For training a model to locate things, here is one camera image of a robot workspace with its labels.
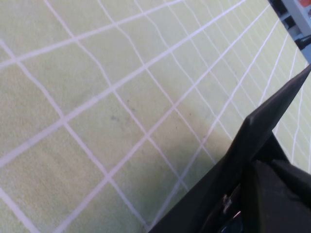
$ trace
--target gridded floor mat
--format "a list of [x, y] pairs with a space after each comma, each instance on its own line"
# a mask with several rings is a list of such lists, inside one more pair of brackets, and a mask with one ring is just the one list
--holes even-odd
[[[0, 231], [146, 232], [307, 61], [266, 0], [5, 0]], [[311, 77], [274, 133], [310, 172]]]

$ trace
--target floor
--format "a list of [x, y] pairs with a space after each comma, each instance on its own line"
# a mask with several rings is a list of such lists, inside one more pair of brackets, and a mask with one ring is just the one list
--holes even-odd
[[[0, 231], [146, 232], [308, 62], [267, 0], [5, 0]], [[274, 129], [310, 172], [311, 78]]]

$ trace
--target white grid line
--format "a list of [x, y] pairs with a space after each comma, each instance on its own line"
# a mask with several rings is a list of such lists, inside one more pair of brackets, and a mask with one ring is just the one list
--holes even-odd
[[[97, 0], [98, 4], [100, 5], [100, 7], [102, 8], [103, 12], [108, 16], [108, 18], [114, 23], [113, 19], [111, 18], [111, 16], [109, 15], [109, 13], [107, 12], [107, 10], [105, 9], [105, 7], [102, 5], [102, 3]], [[117, 26], [117, 28], [120, 30], [120, 32], [127, 38], [127, 40], [129, 41], [129, 43], [131, 44], [135, 54], [137, 55], [137, 57], [139, 58], [140, 62], [145, 65], [143, 59], [141, 58], [141, 55], [139, 54], [136, 46], [134, 45], [132, 39], [129, 37], [129, 35], [127, 33], [124, 32], [124, 30], [122, 30], [119, 26]], [[151, 76], [151, 78], [153, 80], [155, 80], [155, 78], [153, 77], [153, 75], [151, 74], [151, 72], [149, 71], [149, 69], [146, 69], [146, 71], [149, 73], [149, 75]], [[161, 89], [161, 91], [165, 93], [165, 91], [163, 90], [163, 88], [156, 82], [156, 84], [158, 85], [158, 87]], [[132, 113], [132, 111], [127, 107], [127, 105], [124, 103], [124, 101], [121, 99], [121, 97], [117, 94], [116, 91], [114, 91], [114, 94], [116, 95], [116, 97], [118, 98], [119, 102], [122, 104], [122, 106], [127, 110], [127, 112], [130, 114], [130, 116], [132, 117], [132, 119], [135, 121], [135, 123], [137, 123], [137, 125], [140, 127], [140, 129], [143, 131], [144, 135], [147, 134], [145, 128], [143, 127], [143, 125], [138, 121], [138, 119], [134, 116], [134, 114]], [[160, 155], [162, 156], [162, 158], [164, 159], [164, 161], [167, 163], [167, 165], [169, 166], [169, 168], [172, 170], [172, 172], [174, 173], [175, 176], [177, 176], [178, 179], [180, 179], [179, 174], [177, 173], [177, 171], [175, 170], [175, 168], [172, 166], [172, 164], [169, 162], [169, 160], [167, 159], [167, 157], [165, 156], [165, 154], [163, 153], [163, 151], [160, 149], [160, 147], [155, 143], [155, 141], [150, 137], [147, 136], [148, 140], [153, 144], [153, 146], [158, 150], [158, 152], [160, 153]], [[189, 188], [187, 187], [187, 185], [181, 180], [182, 185], [184, 186], [184, 188], [188, 191]]]
[[[290, 75], [289, 75], [288, 80], [290, 80], [291, 77], [292, 77], [292, 72], [293, 72], [293, 68], [294, 68], [297, 52], [298, 52], [298, 47], [296, 48], [296, 51], [295, 51], [295, 55], [294, 55], [294, 59], [293, 59], [293, 63], [292, 63], [292, 67], [291, 67], [291, 71], [290, 71]], [[275, 135], [277, 134], [279, 123], [280, 123], [280, 121], [276, 125], [275, 133], [274, 133]]]
[[[105, 78], [105, 80], [108, 83], [109, 88], [111, 88], [111, 82], [107, 77], [107, 74], [104, 71], [104, 68], [101, 66], [101, 64], [99, 63], [99, 61], [84, 47], [81, 45], [81, 43], [76, 39], [76, 37], [73, 35], [73, 33], [70, 31], [70, 29], [68, 28], [68, 26], [66, 25], [66, 23], [62, 20], [62, 18], [59, 16], [59, 14], [52, 8], [52, 6], [50, 5], [50, 3], [47, 0], [44, 0], [45, 4], [47, 5], [47, 7], [49, 8], [49, 10], [54, 14], [54, 16], [57, 18], [57, 20], [61, 23], [61, 25], [63, 26], [63, 28], [67, 31], [67, 33], [75, 40], [75, 42], [77, 43], [77, 45], [83, 50], [85, 51], [89, 57], [97, 64], [97, 66], [99, 67], [99, 69], [102, 72], [103, 77]], [[88, 155], [88, 157], [92, 160], [92, 161], [96, 161], [96, 157], [90, 153], [91, 150], [89, 148], [87, 148], [87, 146], [82, 142], [82, 140], [78, 137], [78, 135], [74, 132], [74, 130], [68, 125], [68, 123], [64, 124], [65, 128], [68, 130], [68, 132], [73, 136], [73, 138], [77, 141], [77, 143], [85, 150], [86, 154]], [[103, 166], [99, 167], [100, 170], [102, 171], [102, 173], [107, 176], [107, 171], [104, 169]], [[142, 218], [142, 216], [139, 214], [139, 212], [133, 207], [133, 205], [130, 203], [130, 201], [125, 197], [125, 195], [121, 192], [121, 190], [119, 189], [119, 187], [115, 184], [114, 180], [112, 179], [112, 177], [108, 176], [108, 180], [109, 182], [115, 187], [117, 193], [119, 194], [119, 196], [122, 198], [122, 200], [124, 201], [124, 203], [128, 206], [128, 208], [132, 211], [132, 213], [137, 217], [137, 219], [143, 224], [144, 228], [148, 228], [145, 220]]]
[[263, 101], [263, 99], [264, 99], [264, 97], [265, 97], [265, 95], [266, 95], [267, 89], [268, 89], [268, 87], [269, 87], [270, 81], [271, 81], [271, 79], [272, 79], [272, 76], [273, 76], [274, 71], [275, 71], [275, 69], [276, 69], [276, 66], [277, 66], [277, 64], [278, 64], [278, 61], [279, 61], [279, 59], [280, 59], [281, 53], [282, 53], [282, 51], [283, 51], [283, 49], [284, 49], [284, 46], [285, 46], [285, 43], [286, 43], [286, 40], [287, 40], [288, 36], [289, 36], [289, 34], [286, 35], [286, 38], [285, 38], [285, 40], [284, 40], [284, 42], [283, 42], [281, 51], [280, 51], [280, 53], [279, 53], [279, 55], [278, 55], [278, 57], [277, 57], [277, 59], [276, 59], [276, 63], [275, 63], [275, 65], [274, 65], [274, 67], [273, 67], [273, 69], [272, 69], [272, 72], [271, 72], [271, 75], [270, 75], [270, 77], [269, 77], [268, 84], [267, 84], [267, 86], [265, 87], [265, 89], [264, 89], [264, 91], [263, 91], [263, 94], [262, 94], [262, 96], [261, 96], [261, 99], [260, 99], [260, 101], [259, 101], [259, 105], [262, 103], [262, 101]]
[[[189, 5], [185, 2], [186, 7], [192, 12], [192, 14], [194, 15], [194, 18], [196, 20], [196, 22], [198, 23], [198, 25], [201, 27], [201, 23], [199, 22], [198, 18], [196, 17], [195, 13], [193, 12], [193, 10], [189, 7]], [[207, 37], [207, 39], [210, 41], [210, 44], [213, 45], [213, 47], [216, 49], [216, 51], [218, 52], [218, 54], [220, 54], [219, 50], [216, 48], [216, 46], [214, 45], [214, 43], [211, 41], [209, 35], [203, 30], [204, 35]], [[195, 43], [191, 40], [195, 50], [197, 51], [197, 53], [199, 54], [200, 58], [202, 59], [202, 61], [204, 62], [204, 64], [206, 65], [206, 67], [208, 67], [207, 62], [205, 61], [205, 59], [203, 58], [203, 56], [201, 55], [201, 52], [198, 50], [197, 46], [195, 45]], [[216, 78], [216, 76], [212, 73], [212, 71], [210, 70], [210, 73], [215, 77], [215, 80], [218, 82], [218, 84], [220, 85], [220, 87], [223, 89], [223, 91], [228, 95], [227, 91], [225, 90], [224, 86], [219, 82], [219, 80]], [[199, 94], [199, 96], [201, 97], [201, 99], [204, 101], [204, 103], [209, 107], [209, 109], [211, 110], [211, 112], [213, 113], [213, 115], [215, 117], [216, 114], [214, 113], [214, 111], [212, 110], [211, 106], [209, 105], [209, 103], [205, 100], [205, 98], [202, 96], [201, 92], [199, 91], [199, 89], [197, 87], [195, 87], [195, 90], [197, 91], [197, 93]], [[238, 113], [240, 114], [239, 110], [237, 109], [236, 105], [232, 102], [232, 104], [234, 105], [234, 107], [236, 108], [236, 110], [238, 111]], [[219, 124], [221, 125], [222, 129], [224, 130], [224, 132], [228, 135], [228, 137], [232, 140], [232, 136], [228, 133], [228, 131], [225, 129], [225, 127], [223, 126], [222, 122], [219, 121]]]
[[296, 129], [296, 132], [295, 132], [295, 135], [294, 135], [294, 142], [293, 142], [293, 151], [292, 151], [292, 161], [294, 161], [294, 155], [295, 155], [295, 145], [296, 145], [296, 137], [297, 137], [297, 134], [298, 134], [298, 131], [299, 131], [299, 117], [300, 117], [300, 107], [301, 107], [301, 102], [302, 102], [302, 93], [303, 93], [303, 85], [302, 85], [302, 88], [301, 88], [301, 93], [300, 93], [300, 101], [299, 101], [299, 109], [298, 109], [298, 121], [297, 121], [297, 129]]
[[26, 229], [31, 233], [39, 233], [40, 231], [34, 226], [34, 224], [25, 216], [20, 208], [14, 203], [14, 201], [0, 188], [0, 197], [3, 202], [12, 210], [16, 218], [22, 222]]
[[[249, 8], [248, 6], [246, 6], [246, 7], [250, 10], [250, 12], [252, 12], [255, 15], [255, 13], [252, 11], [251, 8]], [[246, 13], [243, 9], [242, 9], [242, 12], [245, 15], [245, 17], [248, 18], [248, 16], [246, 15]], [[263, 60], [266, 62], [267, 65], [270, 65], [270, 63], [267, 61], [266, 57], [263, 57]]]
[[[128, 112], [131, 114], [131, 112], [130, 112], [130, 110], [126, 107], [126, 105], [124, 104], [124, 107], [128, 110]], [[145, 136], [143, 137], [143, 139], [144, 138], [148, 138], [148, 137], [150, 137], [150, 132], [149, 132], [149, 134], [145, 134]], [[115, 174], [119, 169], [120, 169], [120, 165], [118, 166], [115, 166], [112, 170], [111, 170], [111, 172], [110, 172], [110, 174], [112, 174], [111, 176], [113, 176], [113, 174]], [[67, 219], [65, 219], [65, 221], [63, 222], [63, 224], [61, 224], [61, 226], [63, 226], [63, 227], [67, 227], [70, 223], [71, 223], [71, 221], [73, 221], [74, 220], [74, 218], [70, 215]]]
[[[177, 47], [181, 46], [183, 43], [185, 43], [186, 41], [188, 41], [190, 38], [194, 37], [196, 34], [198, 34], [199, 32], [201, 32], [204, 28], [208, 27], [210, 24], [212, 24], [213, 22], [215, 22], [217, 19], [221, 18], [222, 16], [224, 16], [225, 14], [227, 14], [228, 12], [230, 12], [231, 10], [233, 10], [235, 7], [239, 6], [240, 4], [242, 4], [245, 0], [242, 0], [240, 2], [238, 2], [237, 4], [235, 4], [234, 6], [232, 6], [230, 9], [226, 10], [223, 14], [220, 14], [218, 17], [214, 18], [213, 20], [211, 20], [210, 22], [208, 22], [207, 24], [205, 24], [203, 27], [201, 27], [200, 29], [194, 31], [192, 34], [190, 34], [189, 36], [187, 36], [185, 39], [179, 41], [178, 43], [176, 43], [175, 45], [173, 45], [172, 47], [170, 47], [170, 49], [164, 51], [163, 53], [161, 53], [160, 55], [158, 55], [157, 57], [153, 58], [151, 61], [147, 62], [145, 64], [145, 66], [141, 66], [140, 68], [136, 69], [135, 71], [133, 71], [132, 73], [128, 74], [127, 76], [125, 76], [123, 79], [121, 79], [120, 81], [116, 82], [115, 84], [111, 85], [111, 88], [106, 89], [105, 91], [103, 91], [102, 93], [98, 94], [97, 96], [91, 98], [90, 100], [88, 100], [87, 102], [85, 102], [84, 104], [80, 105], [79, 107], [75, 108], [72, 112], [70, 112], [69, 114], [67, 114], [63, 121], [64, 122], [68, 122], [71, 119], [73, 119], [74, 117], [76, 117], [77, 115], [79, 115], [81, 112], [85, 111], [86, 109], [90, 108], [91, 106], [93, 106], [95, 103], [97, 103], [99, 100], [103, 99], [104, 97], [106, 97], [108, 94], [112, 93], [113, 90], [116, 90], [117, 88], [119, 88], [120, 86], [122, 86], [123, 84], [125, 84], [126, 82], [128, 82], [129, 80], [131, 80], [132, 78], [134, 78], [135, 76], [137, 76], [139, 73], [141, 73], [142, 71], [146, 70], [149, 66], [153, 65], [155, 62], [157, 62], [158, 60], [160, 60], [161, 58], [163, 58], [164, 56], [166, 56], [167, 54], [169, 54], [171, 51], [175, 50]], [[181, 100], [183, 100], [183, 98], [192, 90], [192, 88], [190, 90], [188, 90], [182, 97], [181, 99], [178, 101], [178, 103], [175, 103], [175, 105], [177, 106], [179, 104], [179, 102]], [[170, 112], [173, 109], [171, 108], [163, 117], [162, 120], [164, 120], [166, 118], [166, 115], [169, 115]], [[28, 141], [22, 143], [21, 145], [19, 145], [18, 147], [16, 147], [15, 149], [11, 150], [9, 153], [7, 153], [5, 156], [3, 156], [2, 158], [0, 158], [0, 167], [4, 166], [5, 164], [7, 164], [8, 162], [10, 162], [12, 159], [14, 159], [15, 157], [19, 156], [21, 153], [23, 153], [25, 150], [27, 150], [28, 148], [30, 148], [31, 146], [33, 146], [35, 143], [37, 143], [38, 141], [40, 141], [41, 139], [43, 139], [45, 136], [47, 136], [49, 133], [57, 130], [60, 126], [62, 126], [62, 121], [59, 120], [57, 122], [55, 122], [54, 124], [52, 124], [51, 126], [47, 127], [46, 129], [44, 129], [43, 131], [39, 132], [38, 134], [36, 134], [35, 136], [33, 136], [32, 138], [30, 138]], [[159, 125], [160, 123], [157, 123], [154, 127], [152, 127], [149, 132], [153, 132], [155, 130], [155, 128], [157, 127], [157, 125]]]
[[[284, 126], [284, 128], [286, 129], [286, 131], [289, 133], [290, 137], [292, 138], [292, 140], [294, 141], [294, 137], [291, 135], [290, 130], [287, 128], [286, 124], [282, 121], [281, 122]], [[302, 150], [302, 148], [300, 147], [300, 145], [298, 143], [296, 143], [296, 146], [301, 150], [302, 154], [305, 156], [305, 158], [308, 160], [307, 155], [305, 154], [305, 152]]]
[[[274, 27], [272, 28], [272, 30], [271, 30], [271, 32], [269, 33], [268, 37], [266, 38], [265, 42], [269, 39], [269, 37], [270, 37], [271, 33], [273, 32], [275, 26], [277, 25], [278, 21], [275, 23]], [[240, 85], [241, 85], [241, 83], [242, 83], [244, 77], [245, 77], [246, 74], [248, 73], [250, 67], [251, 67], [252, 64], [255, 62], [256, 57], [255, 57], [254, 60], [252, 61], [251, 65], [248, 67], [248, 69], [247, 69], [247, 71], [245, 72], [245, 74], [243, 75], [243, 77], [240, 79], [238, 85], [236, 86], [236, 88], [234, 89], [234, 91], [233, 91], [232, 94], [230, 95], [228, 101], [227, 101], [226, 104], [224, 105], [223, 109], [221, 110], [221, 112], [220, 112], [219, 115], [217, 116], [216, 120], [215, 120], [214, 123], [212, 124], [210, 130], [209, 130], [208, 133], [207, 133], [206, 138], [204, 139], [204, 142], [208, 139], [209, 135], [211, 134], [211, 131], [212, 131], [213, 128], [215, 127], [216, 123], [219, 121], [221, 115], [224, 113], [224, 111], [225, 111], [226, 107], [228, 106], [228, 104], [231, 102], [231, 100], [232, 100], [232, 98], [233, 98], [235, 92], [238, 90], [238, 88], [240, 87]], [[195, 159], [196, 156], [197, 156], [197, 155], [194, 155], [193, 159], [190, 161], [190, 165], [193, 163], [193, 161], [194, 161], [194, 159]]]
[[[140, 14], [137, 14], [137, 15], [130, 16], [128, 18], [122, 19], [120, 21], [117, 21], [117, 22], [115, 22], [115, 25], [120, 26], [121, 24], [124, 24], [124, 23], [130, 22], [130, 21], [132, 21], [134, 19], [140, 18], [140, 17], [144, 16], [144, 14], [149, 14], [149, 13], [155, 12], [155, 11], [157, 11], [157, 10], [163, 8], [163, 7], [166, 7], [167, 5], [174, 5], [174, 4], [179, 3], [181, 1], [184, 1], [184, 0], [174, 0], [174, 1], [168, 2], [166, 4], [159, 5], [157, 7], [154, 7], [152, 9], [150, 9], [150, 10], [145, 11], [144, 13], [140, 13]], [[88, 37], [90, 37], [92, 35], [96, 35], [98, 33], [104, 32], [106, 30], [112, 29], [113, 27], [114, 27], [113, 24], [109, 24], [109, 25], [106, 25], [106, 26], [94, 29], [92, 31], [80, 34], [80, 35], [76, 36], [76, 39], [77, 40], [86, 39], [86, 38], [88, 38]], [[68, 45], [68, 44], [72, 44], [74, 42], [75, 42], [75, 40], [73, 38], [70, 38], [70, 39], [67, 39], [67, 40], [64, 40], [64, 41], [61, 41], [61, 42], [57, 42], [57, 43], [55, 43], [53, 45], [49, 45], [49, 46], [46, 46], [46, 47], [43, 47], [43, 48], [40, 48], [40, 49], [37, 49], [37, 50], [33, 50], [33, 51], [28, 52], [28, 53], [26, 53], [24, 55], [16, 57], [16, 60], [21, 62], [21, 61], [23, 61], [25, 59], [28, 59], [28, 58], [31, 58], [31, 57], [36, 57], [36, 56], [41, 55], [43, 53], [47, 53], [47, 52], [53, 51], [53, 50], [55, 50], [55, 49], [57, 49], [59, 47], [62, 47], [62, 46]], [[1, 62], [0, 63], [0, 69], [2, 69], [4, 67], [7, 67], [7, 66], [9, 66], [9, 65], [11, 65], [13, 63], [15, 63], [15, 61], [12, 60], [12, 59], [9, 59], [7, 61]]]
[[[260, 18], [260, 16], [266, 11], [266, 9], [268, 9], [269, 6], [270, 6], [270, 5], [268, 5], [266, 8], [264, 8], [264, 10], [257, 16], [257, 18], [256, 18], [256, 19], [243, 31], [243, 33], [242, 33], [242, 34], [241, 34], [241, 35], [240, 35], [240, 36], [239, 36], [239, 37], [238, 37], [238, 38], [223, 52], [222, 55], [224, 55], [227, 51], [230, 50], [230, 48], [231, 48], [231, 47], [243, 36], [243, 34], [257, 21], [257, 19]], [[266, 43], [267, 40], [269, 39], [269, 37], [270, 37], [271, 33], [273, 32], [274, 28], [276, 27], [278, 21], [275, 23], [275, 25], [274, 25], [274, 27], [272, 28], [271, 32], [269, 33], [268, 37], [267, 37], [266, 40], [264, 41], [264, 43], [263, 43], [263, 45], [261, 46], [260, 50], [258, 51], [256, 57], [258, 56], [258, 54], [259, 54], [260, 51], [262, 50], [263, 46], [265, 45], [265, 43]], [[222, 56], [221, 56], [217, 61], [214, 62], [213, 66], [214, 66], [221, 58], [222, 58]], [[220, 116], [221, 116], [222, 113], [225, 111], [226, 106], [231, 102], [231, 99], [232, 99], [234, 93], [237, 91], [237, 89], [238, 89], [239, 86], [241, 85], [241, 82], [242, 82], [243, 78], [245, 77], [245, 75], [241, 78], [241, 80], [240, 80], [238, 86], [235, 88], [235, 90], [233, 91], [233, 93], [232, 93], [232, 95], [230, 96], [229, 100], [226, 102], [226, 104], [225, 104], [225, 106], [223, 107], [221, 113], [218, 115], [218, 117], [217, 117], [217, 118], [215, 119], [215, 121], [213, 122], [212, 126], [210, 127], [210, 129], [209, 129], [209, 131], [208, 131], [208, 133], [207, 133], [207, 137], [206, 137], [206, 138], [204, 139], [204, 141], [203, 141], [204, 143], [205, 143], [206, 140], [208, 139], [208, 137], [209, 137], [209, 135], [211, 134], [212, 130], [214, 129], [216, 123], [219, 122]], [[187, 174], [189, 168], [191, 167], [192, 163], [194, 162], [194, 160], [196, 159], [198, 153], [200, 152], [200, 149], [201, 149], [201, 147], [198, 148], [198, 150], [196, 151], [196, 153], [193, 155], [192, 159], [190, 160], [190, 162], [189, 162], [188, 165], [186, 166], [186, 168], [185, 168], [185, 170], [184, 170], [184, 172], [183, 172], [183, 174], [182, 174], [182, 178]], [[170, 199], [171, 199], [171, 198], [173, 197], [173, 195], [174, 195], [174, 191], [175, 191], [175, 190], [173, 189], [173, 191], [170, 193], [170, 195], [169, 195], [168, 198], [167, 198], [167, 199], [169, 199], [169, 200], [165, 201], [165, 203], [169, 203]], [[166, 206], [162, 206], [160, 210], [165, 210], [165, 208], [166, 208]], [[153, 221], [153, 223], [152, 223], [152, 225], [151, 225], [151, 228], [155, 225], [155, 223], [157, 223], [157, 221], [158, 221], [157, 218], [154, 219], [154, 221]]]

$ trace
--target dark stain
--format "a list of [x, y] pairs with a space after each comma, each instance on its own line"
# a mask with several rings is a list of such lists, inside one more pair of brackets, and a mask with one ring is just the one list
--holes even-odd
[[111, 118], [110, 118], [111, 120], [113, 120], [113, 121], [119, 121], [119, 118], [118, 117], [116, 117], [116, 116], [111, 116]]

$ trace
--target black plastic object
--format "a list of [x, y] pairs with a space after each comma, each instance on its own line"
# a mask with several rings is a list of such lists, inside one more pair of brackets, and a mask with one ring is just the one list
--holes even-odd
[[288, 163], [272, 129], [310, 71], [311, 65], [246, 117], [226, 155], [150, 230], [151, 233], [203, 232], [206, 218], [219, 200], [238, 185], [248, 162], [258, 158], [263, 161], [282, 159]]
[[307, 35], [305, 37], [297, 39], [295, 40], [295, 43], [300, 50], [303, 50], [306, 46], [311, 44], [311, 35]]
[[310, 208], [268, 164], [260, 161], [249, 164], [242, 175], [241, 213], [245, 233], [311, 232]]

